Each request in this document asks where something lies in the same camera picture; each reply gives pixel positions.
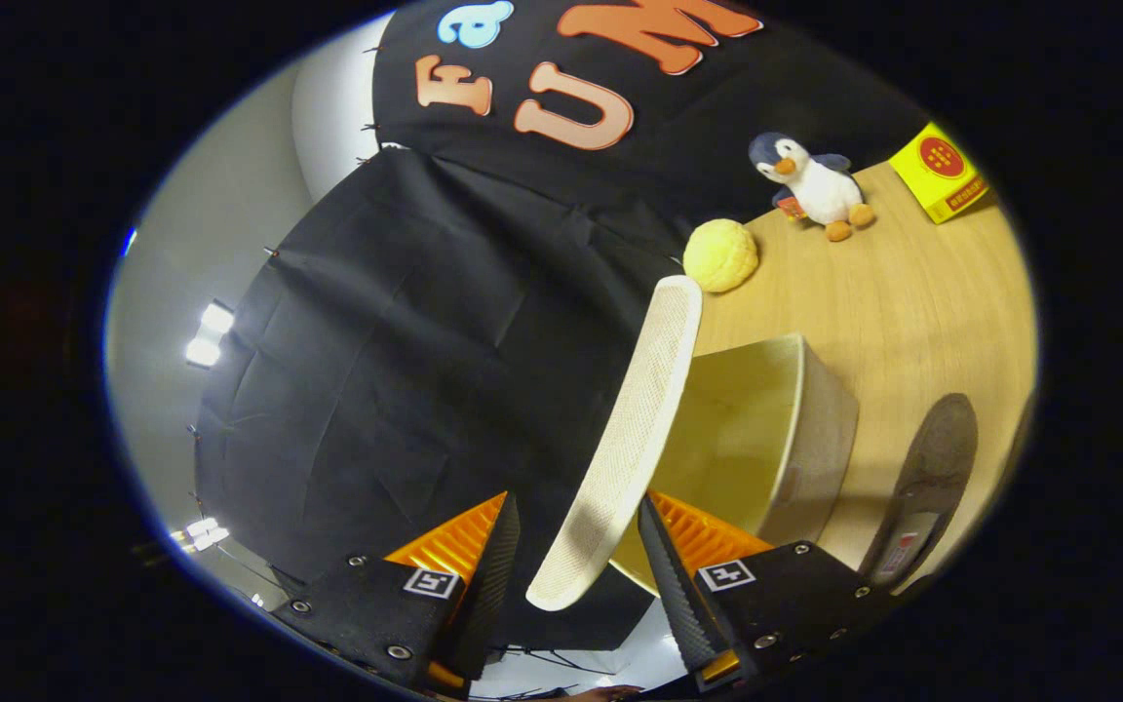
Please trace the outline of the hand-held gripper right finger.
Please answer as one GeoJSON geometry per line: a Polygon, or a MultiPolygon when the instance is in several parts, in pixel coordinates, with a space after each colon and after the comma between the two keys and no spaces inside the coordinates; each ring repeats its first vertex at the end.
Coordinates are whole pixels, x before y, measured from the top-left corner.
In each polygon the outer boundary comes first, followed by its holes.
{"type": "Polygon", "coordinates": [[[815,665],[896,602],[815,543],[770,545],[660,490],[643,494],[638,534],[701,693],[761,689],[815,665]]]}

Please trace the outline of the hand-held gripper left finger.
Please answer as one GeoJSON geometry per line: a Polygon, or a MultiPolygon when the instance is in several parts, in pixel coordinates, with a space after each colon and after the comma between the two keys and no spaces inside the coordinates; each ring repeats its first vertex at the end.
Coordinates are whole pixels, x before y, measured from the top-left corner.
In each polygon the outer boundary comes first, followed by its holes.
{"type": "Polygon", "coordinates": [[[392,554],[349,556],[271,616],[383,683],[465,696],[493,648],[519,534],[503,490],[392,554]]]}

